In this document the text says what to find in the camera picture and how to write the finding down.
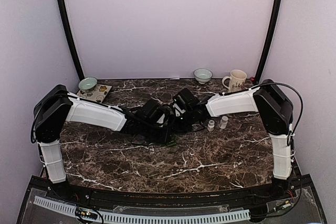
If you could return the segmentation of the green weekly pill organizer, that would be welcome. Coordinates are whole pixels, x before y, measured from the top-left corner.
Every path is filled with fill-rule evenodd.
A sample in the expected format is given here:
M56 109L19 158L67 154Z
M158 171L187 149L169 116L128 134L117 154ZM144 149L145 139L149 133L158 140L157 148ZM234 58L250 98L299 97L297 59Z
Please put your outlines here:
M173 147L176 145L176 136L172 135L167 141L166 141L166 146L167 147Z

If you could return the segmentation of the white pill bottle front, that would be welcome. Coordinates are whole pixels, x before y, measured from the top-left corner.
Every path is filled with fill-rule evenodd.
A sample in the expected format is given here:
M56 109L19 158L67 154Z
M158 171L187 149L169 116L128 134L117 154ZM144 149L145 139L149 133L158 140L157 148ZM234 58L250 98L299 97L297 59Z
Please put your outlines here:
M222 116L220 119L220 123L219 123L219 128L220 129L225 129L228 123L228 117L227 116Z

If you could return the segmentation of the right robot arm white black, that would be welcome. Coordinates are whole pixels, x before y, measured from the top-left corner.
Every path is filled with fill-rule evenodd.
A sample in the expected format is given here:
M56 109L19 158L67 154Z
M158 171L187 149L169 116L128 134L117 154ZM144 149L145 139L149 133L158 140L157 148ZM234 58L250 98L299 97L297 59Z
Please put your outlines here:
M268 187L268 195L271 199L278 200L288 191L285 180L292 172L291 160L295 152L293 137L298 125L293 120L293 103L281 90L285 86L266 79L251 88L217 93L203 101L185 88L173 97L173 111L180 127L227 114L258 113L271 139L274 160L272 174L278 179Z

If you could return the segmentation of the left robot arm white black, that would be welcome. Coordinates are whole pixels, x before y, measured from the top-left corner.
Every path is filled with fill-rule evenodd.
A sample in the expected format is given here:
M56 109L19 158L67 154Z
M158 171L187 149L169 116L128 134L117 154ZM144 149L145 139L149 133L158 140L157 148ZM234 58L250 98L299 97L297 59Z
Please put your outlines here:
M170 112L154 100L144 106L126 108L81 98L55 86L34 107L30 140L37 143L53 191L63 201L74 197L74 189L65 181L60 135L66 122L103 127L132 136L141 135L150 143L167 144L171 140Z

